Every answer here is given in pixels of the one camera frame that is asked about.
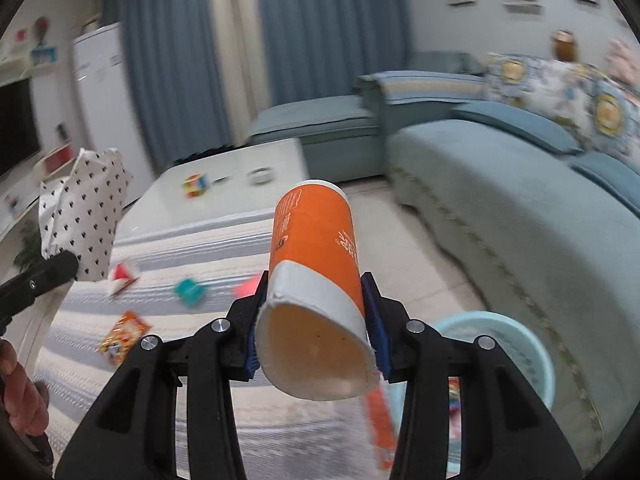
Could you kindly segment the left hand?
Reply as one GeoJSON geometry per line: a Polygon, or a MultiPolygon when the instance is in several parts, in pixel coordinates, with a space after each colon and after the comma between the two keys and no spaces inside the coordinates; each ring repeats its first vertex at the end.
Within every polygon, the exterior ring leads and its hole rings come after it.
{"type": "Polygon", "coordinates": [[[40,437],[49,423],[44,390],[28,378],[12,344],[4,339],[1,341],[1,377],[6,384],[3,403],[11,426],[20,434],[40,437]]]}

